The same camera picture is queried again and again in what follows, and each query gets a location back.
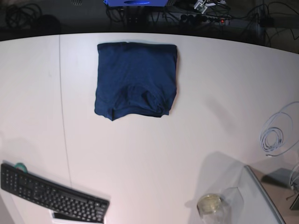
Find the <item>dark blue t-shirt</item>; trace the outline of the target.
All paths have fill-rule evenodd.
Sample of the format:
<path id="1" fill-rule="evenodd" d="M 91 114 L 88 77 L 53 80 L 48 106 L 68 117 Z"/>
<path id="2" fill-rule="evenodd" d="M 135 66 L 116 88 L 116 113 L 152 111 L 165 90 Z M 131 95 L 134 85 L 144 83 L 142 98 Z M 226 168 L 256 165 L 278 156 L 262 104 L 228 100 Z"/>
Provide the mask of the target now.
<path id="1" fill-rule="evenodd" d="M 94 112 L 111 121 L 129 114 L 169 115 L 177 94 L 174 44 L 98 44 Z"/>

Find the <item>black power strip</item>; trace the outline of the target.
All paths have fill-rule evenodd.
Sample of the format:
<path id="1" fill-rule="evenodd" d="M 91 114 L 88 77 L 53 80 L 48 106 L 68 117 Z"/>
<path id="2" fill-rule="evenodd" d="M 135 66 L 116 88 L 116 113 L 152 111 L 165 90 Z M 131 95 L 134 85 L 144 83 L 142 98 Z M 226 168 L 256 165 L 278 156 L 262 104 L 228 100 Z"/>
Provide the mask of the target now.
<path id="1" fill-rule="evenodd" d="M 232 20 L 231 17 L 221 17 L 207 14 L 182 14 L 179 22 L 188 23 L 191 25 L 199 25 L 202 23 L 217 23 L 220 25 L 227 25 Z"/>

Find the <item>clear tape roll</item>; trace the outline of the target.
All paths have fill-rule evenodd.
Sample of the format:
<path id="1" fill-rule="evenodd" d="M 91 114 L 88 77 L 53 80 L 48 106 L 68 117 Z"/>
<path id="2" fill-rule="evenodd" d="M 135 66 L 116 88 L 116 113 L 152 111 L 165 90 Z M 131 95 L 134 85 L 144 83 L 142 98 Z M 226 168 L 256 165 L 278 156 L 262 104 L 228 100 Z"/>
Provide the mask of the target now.
<path id="1" fill-rule="evenodd" d="M 209 215 L 217 212 L 222 206 L 222 200 L 218 194 L 203 195 L 197 202 L 199 215 Z"/>

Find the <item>blue box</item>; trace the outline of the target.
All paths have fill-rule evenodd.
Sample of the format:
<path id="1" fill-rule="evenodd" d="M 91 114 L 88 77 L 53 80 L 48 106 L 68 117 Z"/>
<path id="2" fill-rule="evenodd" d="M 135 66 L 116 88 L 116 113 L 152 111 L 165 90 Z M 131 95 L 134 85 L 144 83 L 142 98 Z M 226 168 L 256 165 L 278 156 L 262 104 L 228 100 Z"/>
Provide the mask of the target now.
<path id="1" fill-rule="evenodd" d="M 168 0 L 104 0 L 103 2 L 110 7 L 164 7 Z"/>

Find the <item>green tape roll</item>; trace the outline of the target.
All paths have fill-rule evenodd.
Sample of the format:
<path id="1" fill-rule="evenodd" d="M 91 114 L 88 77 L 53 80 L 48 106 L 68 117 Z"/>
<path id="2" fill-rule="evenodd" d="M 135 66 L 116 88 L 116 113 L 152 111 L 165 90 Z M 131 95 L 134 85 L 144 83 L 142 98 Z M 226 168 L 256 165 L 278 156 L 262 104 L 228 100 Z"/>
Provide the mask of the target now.
<path id="1" fill-rule="evenodd" d="M 24 173 L 27 173 L 27 172 L 28 172 L 26 166 L 25 166 L 23 163 L 21 163 L 21 162 L 16 163 L 14 167 L 15 167 L 17 170 L 20 170 L 20 171 L 22 171 L 22 172 L 24 172 Z"/>

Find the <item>black computer keyboard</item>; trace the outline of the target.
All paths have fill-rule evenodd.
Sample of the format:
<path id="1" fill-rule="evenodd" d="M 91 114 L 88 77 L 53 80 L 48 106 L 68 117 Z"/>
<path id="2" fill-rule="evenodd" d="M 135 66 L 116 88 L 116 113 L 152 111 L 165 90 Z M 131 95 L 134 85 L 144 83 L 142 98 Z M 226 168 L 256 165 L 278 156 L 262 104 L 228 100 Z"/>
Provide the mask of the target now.
<path id="1" fill-rule="evenodd" d="M 0 187 L 39 206 L 88 222 L 102 223 L 110 205 L 106 199 L 24 173 L 6 163 L 0 166 Z"/>

